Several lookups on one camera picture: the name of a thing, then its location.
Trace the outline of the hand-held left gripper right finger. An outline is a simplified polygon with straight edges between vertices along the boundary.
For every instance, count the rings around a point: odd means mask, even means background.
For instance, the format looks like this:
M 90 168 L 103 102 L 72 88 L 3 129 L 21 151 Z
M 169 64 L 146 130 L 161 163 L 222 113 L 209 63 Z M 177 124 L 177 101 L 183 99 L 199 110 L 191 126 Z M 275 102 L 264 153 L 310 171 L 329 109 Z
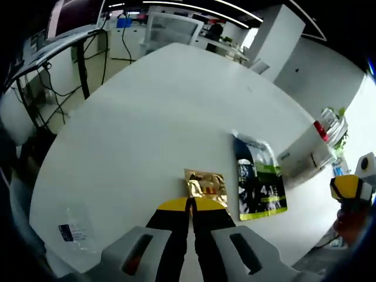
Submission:
M 210 199 L 192 198 L 195 251 L 204 281 L 293 281 L 277 248 Z

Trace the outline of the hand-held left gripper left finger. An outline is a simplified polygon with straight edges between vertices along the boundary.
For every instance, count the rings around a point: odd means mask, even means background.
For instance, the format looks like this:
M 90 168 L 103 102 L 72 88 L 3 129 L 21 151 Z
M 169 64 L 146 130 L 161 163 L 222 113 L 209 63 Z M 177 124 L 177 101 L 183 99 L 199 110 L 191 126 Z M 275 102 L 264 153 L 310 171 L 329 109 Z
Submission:
M 178 281 L 187 251 L 190 198 L 161 204 L 144 227 L 136 226 L 102 252 L 108 281 Z

